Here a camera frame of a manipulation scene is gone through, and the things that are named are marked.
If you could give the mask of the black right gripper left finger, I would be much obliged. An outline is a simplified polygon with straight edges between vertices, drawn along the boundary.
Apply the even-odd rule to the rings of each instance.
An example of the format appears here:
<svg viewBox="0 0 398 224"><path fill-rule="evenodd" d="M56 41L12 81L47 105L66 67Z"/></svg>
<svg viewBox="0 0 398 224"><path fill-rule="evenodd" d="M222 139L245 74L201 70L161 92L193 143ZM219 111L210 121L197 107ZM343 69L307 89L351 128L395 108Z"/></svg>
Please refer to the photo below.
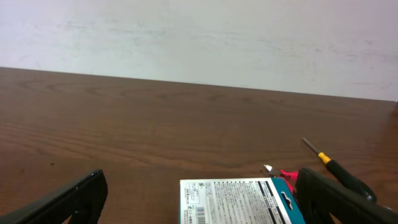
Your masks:
<svg viewBox="0 0 398 224"><path fill-rule="evenodd" d="M108 185L101 169L91 171L42 198L1 217L4 224L96 224L101 216Z"/></svg>

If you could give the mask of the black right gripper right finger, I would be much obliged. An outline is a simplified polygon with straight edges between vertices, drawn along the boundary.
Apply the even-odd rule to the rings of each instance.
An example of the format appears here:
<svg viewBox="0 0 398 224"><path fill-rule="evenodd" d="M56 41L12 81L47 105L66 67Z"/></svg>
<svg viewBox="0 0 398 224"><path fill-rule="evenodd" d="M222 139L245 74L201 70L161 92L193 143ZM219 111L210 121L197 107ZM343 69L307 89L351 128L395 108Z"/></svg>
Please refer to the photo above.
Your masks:
<svg viewBox="0 0 398 224"><path fill-rule="evenodd" d="M308 168L298 171L296 199L306 223L397 224L397 213Z"/></svg>

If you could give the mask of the red handled cutting pliers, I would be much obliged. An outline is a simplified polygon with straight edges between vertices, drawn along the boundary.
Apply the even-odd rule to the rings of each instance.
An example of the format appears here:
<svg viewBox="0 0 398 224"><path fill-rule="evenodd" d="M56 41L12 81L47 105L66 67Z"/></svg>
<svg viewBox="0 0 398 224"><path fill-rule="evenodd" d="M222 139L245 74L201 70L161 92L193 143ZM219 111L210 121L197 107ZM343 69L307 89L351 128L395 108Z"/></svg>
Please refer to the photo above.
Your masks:
<svg viewBox="0 0 398 224"><path fill-rule="evenodd" d="M268 191L271 194L276 192L281 194L281 192L284 191L290 198L296 199L297 193L295 187L290 183L290 181L297 180L298 172L277 169L267 164L264 164L263 166L266 170L266 176L269 178L269 180L264 184L267 185Z"/></svg>

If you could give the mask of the black yellow screwdriver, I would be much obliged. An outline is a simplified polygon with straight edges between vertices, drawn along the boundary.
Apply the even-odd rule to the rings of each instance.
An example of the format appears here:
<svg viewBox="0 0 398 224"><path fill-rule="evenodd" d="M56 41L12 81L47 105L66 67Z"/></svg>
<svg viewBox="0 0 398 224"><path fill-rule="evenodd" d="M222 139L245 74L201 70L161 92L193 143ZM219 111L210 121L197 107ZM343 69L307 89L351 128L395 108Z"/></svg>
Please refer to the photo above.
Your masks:
<svg viewBox="0 0 398 224"><path fill-rule="evenodd" d="M376 194L364 182L349 173L336 160L330 159L324 152L320 152L310 141L302 138L302 141L314 151L317 157L324 163L326 169L333 174L347 189L359 194L370 202L377 202Z"/></svg>

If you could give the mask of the white teal product card package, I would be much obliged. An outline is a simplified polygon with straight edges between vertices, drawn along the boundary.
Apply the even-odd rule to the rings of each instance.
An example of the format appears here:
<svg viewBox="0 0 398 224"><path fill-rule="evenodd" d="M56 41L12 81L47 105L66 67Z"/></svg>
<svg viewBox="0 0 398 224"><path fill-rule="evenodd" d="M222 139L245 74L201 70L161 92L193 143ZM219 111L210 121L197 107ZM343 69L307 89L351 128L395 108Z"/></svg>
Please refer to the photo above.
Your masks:
<svg viewBox="0 0 398 224"><path fill-rule="evenodd" d="M180 224L305 224L282 178L180 181Z"/></svg>

